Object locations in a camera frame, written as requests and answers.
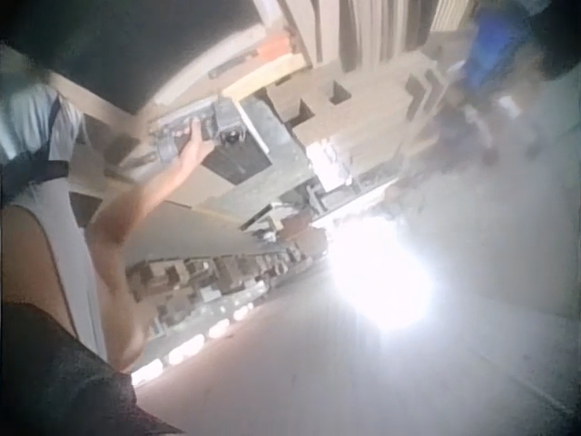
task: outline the bright light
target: bright light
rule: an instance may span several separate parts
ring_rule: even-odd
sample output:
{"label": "bright light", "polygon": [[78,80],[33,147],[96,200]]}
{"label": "bright light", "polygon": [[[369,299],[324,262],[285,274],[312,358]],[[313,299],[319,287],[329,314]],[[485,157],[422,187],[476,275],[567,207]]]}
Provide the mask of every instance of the bright light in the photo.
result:
{"label": "bright light", "polygon": [[208,336],[212,339],[218,339],[226,333],[228,326],[230,325],[230,320],[225,319],[216,322],[208,331]]}
{"label": "bright light", "polygon": [[188,357],[196,355],[202,349],[205,338],[203,334],[197,334],[189,341],[184,342],[179,347],[175,347],[167,356],[170,365],[179,365]]}
{"label": "bright light", "polygon": [[170,353],[167,356],[167,360],[170,363],[170,365],[178,365],[182,363],[184,359],[185,356],[183,355],[182,352],[182,346],[174,348],[173,350],[170,351]]}
{"label": "bright light", "polygon": [[431,282],[398,241],[396,228],[381,218],[343,224],[331,234],[330,261],[341,295],[382,330],[422,319]]}
{"label": "bright light", "polygon": [[236,321],[240,321],[243,320],[246,315],[248,315],[248,307],[242,306],[240,309],[234,312],[234,319]]}
{"label": "bright light", "polygon": [[153,362],[141,367],[139,370],[131,374],[131,381],[133,386],[139,386],[140,384],[150,382],[151,380],[159,377],[163,373],[163,363],[159,359],[155,359]]}
{"label": "bright light", "polygon": [[203,334],[196,334],[189,341],[182,344],[182,352],[186,357],[195,356],[202,349],[206,339]]}

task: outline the person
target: person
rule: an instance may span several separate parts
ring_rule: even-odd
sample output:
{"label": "person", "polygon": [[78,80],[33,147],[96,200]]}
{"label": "person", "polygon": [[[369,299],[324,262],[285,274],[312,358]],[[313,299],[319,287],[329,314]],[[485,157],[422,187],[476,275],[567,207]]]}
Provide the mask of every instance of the person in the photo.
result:
{"label": "person", "polygon": [[[14,86],[6,86],[7,83],[13,84],[0,83],[3,86],[0,99],[2,164],[23,149],[33,153],[43,144],[50,144],[50,160],[70,161],[83,115],[47,85],[31,84],[26,80],[17,81]],[[56,116],[55,105],[60,109]],[[44,426],[46,416],[40,415],[47,410],[40,412],[27,401],[34,402],[33,395],[54,394],[55,387],[51,383],[83,384],[75,380],[76,374],[86,373],[78,365],[88,364],[94,368],[101,379],[112,381],[108,386],[123,384],[121,390],[111,388],[108,391],[117,392],[113,396],[129,389],[126,383],[130,383],[130,378],[123,373],[131,370],[140,356],[155,312],[154,308],[136,302],[130,292],[124,273],[123,246],[133,230],[182,185],[212,151],[214,145],[202,140],[198,122],[192,122],[189,135],[189,142],[169,166],[102,207],[84,233],[76,225],[66,178],[30,183],[3,207],[0,227],[3,419],[6,415],[19,415],[30,422],[37,420],[36,434],[39,430],[46,434],[66,434],[54,423]],[[55,357],[63,353],[69,353],[73,359]],[[35,355],[43,360],[40,367],[32,362],[38,360]],[[74,368],[67,371],[67,365]],[[38,373],[49,369],[55,377],[43,379]],[[33,387],[28,386],[28,390],[35,390],[28,392],[30,395],[22,393],[26,377],[42,379],[45,384],[38,382]],[[84,391],[80,385],[71,389],[77,398],[81,395],[79,392]],[[128,403],[133,398],[134,404],[132,392],[125,396]],[[47,400],[66,403],[60,397]],[[27,409],[26,413],[19,407]],[[103,405],[98,407],[100,413],[106,409]],[[95,412],[94,407],[87,410]],[[26,417],[33,412],[39,416]],[[107,420],[110,424],[115,421],[111,417]],[[78,429],[71,433],[82,434]],[[122,433],[112,431],[109,434]],[[132,429],[127,434],[140,433]]]}

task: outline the gray machine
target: gray machine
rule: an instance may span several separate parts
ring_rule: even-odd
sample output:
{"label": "gray machine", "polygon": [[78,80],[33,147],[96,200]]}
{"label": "gray machine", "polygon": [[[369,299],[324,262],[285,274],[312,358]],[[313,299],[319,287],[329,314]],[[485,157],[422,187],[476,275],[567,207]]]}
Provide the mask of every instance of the gray machine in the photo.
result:
{"label": "gray machine", "polygon": [[173,161],[190,139],[189,127],[193,119],[200,120],[202,139],[213,140],[218,147],[242,144],[246,138],[246,124],[233,100],[214,96],[188,104],[149,125],[153,150],[143,156],[127,160],[121,166],[109,168],[114,175],[139,182],[159,173]]}

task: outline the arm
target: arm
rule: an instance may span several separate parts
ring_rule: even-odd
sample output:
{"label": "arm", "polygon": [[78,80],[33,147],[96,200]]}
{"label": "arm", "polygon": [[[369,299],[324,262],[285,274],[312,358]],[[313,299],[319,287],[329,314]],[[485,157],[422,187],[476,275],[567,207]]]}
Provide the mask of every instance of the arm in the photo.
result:
{"label": "arm", "polygon": [[107,352],[111,364],[120,370],[129,368],[141,354],[155,316],[155,308],[137,303],[130,293],[123,244],[147,215],[188,179],[212,149],[212,144],[202,141],[200,126],[193,124],[190,142],[170,167],[119,195],[87,227],[94,268],[104,284],[100,305]]}

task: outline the white tank top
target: white tank top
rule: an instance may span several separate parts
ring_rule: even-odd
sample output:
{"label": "white tank top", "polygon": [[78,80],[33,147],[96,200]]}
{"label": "white tank top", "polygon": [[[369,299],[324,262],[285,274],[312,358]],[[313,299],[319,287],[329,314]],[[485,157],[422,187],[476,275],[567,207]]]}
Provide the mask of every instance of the white tank top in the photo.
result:
{"label": "white tank top", "polygon": [[40,223],[79,341],[107,361],[97,277],[82,230],[77,226],[66,179],[26,188],[12,205],[30,212]]}

